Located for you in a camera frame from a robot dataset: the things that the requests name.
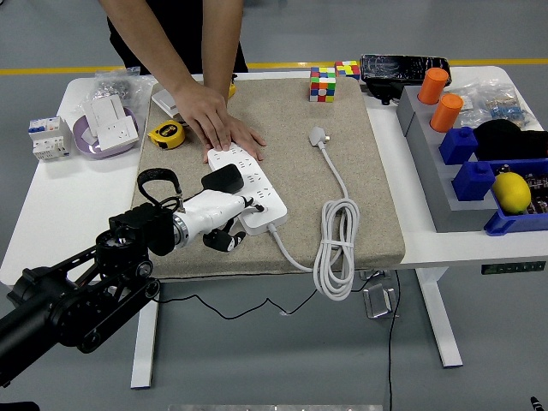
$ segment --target white power cord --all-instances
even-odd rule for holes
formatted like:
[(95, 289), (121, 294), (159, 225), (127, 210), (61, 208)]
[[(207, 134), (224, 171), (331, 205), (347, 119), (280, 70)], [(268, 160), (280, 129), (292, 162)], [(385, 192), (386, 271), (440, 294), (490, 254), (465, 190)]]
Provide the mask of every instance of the white power cord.
[[(330, 166), (331, 171), (339, 182), (343, 190), (344, 197), (340, 200), (331, 200), (325, 202), (322, 207), (322, 241), (319, 245), (314, 267), (308, 268), (297, 263), (285, 249), (277, 233), (274, 224), (268, 224), (268, 230), (274, 236), (277, 245), (280, 247), (285, 258), (297, 269), (304, 272), (311, 272), (314, 277), (316, 289), (334, 301), (344, 300), (352, 291), (352, 283), (354, 281), (354, 241), (360, 225), (360, 210), (355, 202), (348, 196), (348, 190), (344, 185), (343, 179), (337, 172), (337, 169), (331, 162), (324, 143), (329, 138), (325, 135), (325, 131), (320, 127), (314, 127), (310, 133), (310, 143), (317, 146), (325, 161)], [(341, 214), (339, 223), (339, 240), (333, 240), (335, 218), (337, 214)], [(331, 267), (338, 261), (342, 255), (342, 270), (338, 277)]]

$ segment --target black shirt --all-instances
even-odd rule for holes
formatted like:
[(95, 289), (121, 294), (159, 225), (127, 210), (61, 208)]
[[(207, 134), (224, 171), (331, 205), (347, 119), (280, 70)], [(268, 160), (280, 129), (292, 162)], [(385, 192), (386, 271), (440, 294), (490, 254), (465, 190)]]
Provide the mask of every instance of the black shirt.
[[(173, 47), (185, 62), (190, 74), (203, 73), (202, 68), (202, 22), (204, 20), (203, 4), (197, 0), (147, 0), (146, 1)], [(110, 19), (110, 42), (122, 58), (124, 65), (140, 67), (141, 74), (150, 74), (135, 54), (123, 42)], [(247, 65), (241, 45), (238, 44), (234, 66), (235, 73), (247, 73)]]

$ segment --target rubik's cube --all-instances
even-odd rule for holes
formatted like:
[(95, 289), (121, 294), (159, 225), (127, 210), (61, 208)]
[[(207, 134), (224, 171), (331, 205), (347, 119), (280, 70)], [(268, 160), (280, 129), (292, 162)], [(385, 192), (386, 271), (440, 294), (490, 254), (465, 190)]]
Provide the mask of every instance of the rubik's cube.
[(333, 67), (310, 68), (310, 101), (332, 103), (335, 99), (335, 77)]
[(356, 80), (360, 79), (360, 65), (355, 60), (347, 62), (335, 62), (335, 72), (337, 77), (354, 77)]

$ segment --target table leg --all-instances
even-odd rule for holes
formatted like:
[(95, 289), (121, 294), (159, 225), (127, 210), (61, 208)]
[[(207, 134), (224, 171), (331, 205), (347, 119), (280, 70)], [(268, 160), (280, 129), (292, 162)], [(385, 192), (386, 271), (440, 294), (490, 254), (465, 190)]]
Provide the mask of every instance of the table leg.
[(438, 287), (438, 280), (448, 268), (415, 269), (444, 367), (462, 366), (459, 348), (456, 346), (455, 336)]
[(158, 306), (157, 302), (150, 301), (139, 312), (134, 368), (131, 375), (132, 389), (144, 389), (151, 386)]

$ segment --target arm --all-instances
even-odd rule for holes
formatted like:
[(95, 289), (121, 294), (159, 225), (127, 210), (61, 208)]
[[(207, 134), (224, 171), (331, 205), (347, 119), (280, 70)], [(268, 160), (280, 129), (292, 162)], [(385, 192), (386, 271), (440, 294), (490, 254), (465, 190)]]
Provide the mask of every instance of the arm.
[(204, 146), (228, 149), (229, 117), (223, 95), (194, 81), (146, 1), (99, 1), (129, 49), (173, 96)]
[[(202, 64), (204, 84), (228, 100), (229, 85), (240, 40), (243, 0), (203, 0)], [(263, 159), (258, 144), (265, 140), (242, 121), (229, 116), (225, 123), (230, 138), (258, 160)]]

